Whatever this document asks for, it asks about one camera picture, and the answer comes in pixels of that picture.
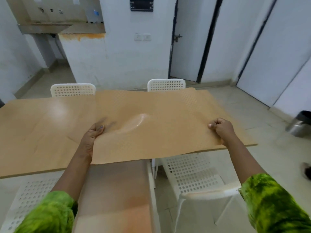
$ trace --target orange stain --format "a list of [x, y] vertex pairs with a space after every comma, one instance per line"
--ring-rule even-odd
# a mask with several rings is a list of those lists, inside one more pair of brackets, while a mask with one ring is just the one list
[[103, 39], [105, 33], [75, 33], [75, 34], [60, 34], [59, 36], [66, 40], [78, 40], [81, 41], [82, 38], [88, 39]]

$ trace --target door lock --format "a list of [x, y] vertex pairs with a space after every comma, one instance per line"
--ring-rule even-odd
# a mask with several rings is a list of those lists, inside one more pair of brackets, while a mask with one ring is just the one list
[[178, 43], [178, 39], [182, 38], [180, 34], [174, 36], [174, 41]]

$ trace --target hand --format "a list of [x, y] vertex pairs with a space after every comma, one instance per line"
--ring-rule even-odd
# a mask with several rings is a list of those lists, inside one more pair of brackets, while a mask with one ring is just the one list
[[234, 139], [238, 139], [234, 132], [232, 123], [222, 118], [217, 118], [211, 121], [208, 127], [220, 136], [221, 143], [224, 146], [228, 146], [228, 143]]
[[105, 127], [100, 123], [94, 123], [91, 128], [82, 137], [77, 152], [81, 154], [87, 154], [89, 157], [93, 157], [93, 147], [95, 138], [103, 133]]

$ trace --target light switch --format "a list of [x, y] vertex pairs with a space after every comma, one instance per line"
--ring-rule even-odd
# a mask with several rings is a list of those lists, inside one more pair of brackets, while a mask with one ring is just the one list
[[142, 40], [142, 35], [140, 33], [135, 33], [134, 34], [134, 40], [135, 41], [141, 41]]
[[144, 33], [144, 41], [151, 41], [151, 34], [149, 33]]

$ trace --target tie-dye sleeve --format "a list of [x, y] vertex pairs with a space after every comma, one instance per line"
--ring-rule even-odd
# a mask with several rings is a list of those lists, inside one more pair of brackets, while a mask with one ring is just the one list
[[250, 223], [258, 233], [311, 232], [308, 214], [271, 176], [251, 176], [242, 184], [240, 194], [247, 204]]
[[49, 192], [17, 227], [15, 233], [69, 233], [78, 204], [64, 191]]

